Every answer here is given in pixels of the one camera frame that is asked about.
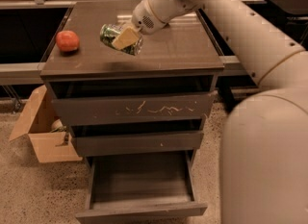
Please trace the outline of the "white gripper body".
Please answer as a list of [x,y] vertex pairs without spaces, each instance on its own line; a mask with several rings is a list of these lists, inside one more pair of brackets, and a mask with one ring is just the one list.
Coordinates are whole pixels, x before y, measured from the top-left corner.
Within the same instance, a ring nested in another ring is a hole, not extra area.
[[166,26],[153,13],[147,0],[142,0],[134,8],[131,21],[145,35],[154,34]]

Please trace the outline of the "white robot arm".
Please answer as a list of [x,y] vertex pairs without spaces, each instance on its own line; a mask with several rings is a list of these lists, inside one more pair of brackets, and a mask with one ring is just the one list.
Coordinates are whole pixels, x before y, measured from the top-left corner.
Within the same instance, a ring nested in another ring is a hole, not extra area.
[[222,224],[308,224],[308,53],[241,0],[142,0],[143,34],[201,9],[259,93],[229,114],[220,146]]

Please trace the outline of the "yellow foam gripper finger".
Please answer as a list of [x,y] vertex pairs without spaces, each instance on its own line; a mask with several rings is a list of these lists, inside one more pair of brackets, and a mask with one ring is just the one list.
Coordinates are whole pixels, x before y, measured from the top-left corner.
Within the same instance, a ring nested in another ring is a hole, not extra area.
[[122,50],[140,39],[139,30],[133,26],[124,27],[112,42],[112,46],[117,50]]

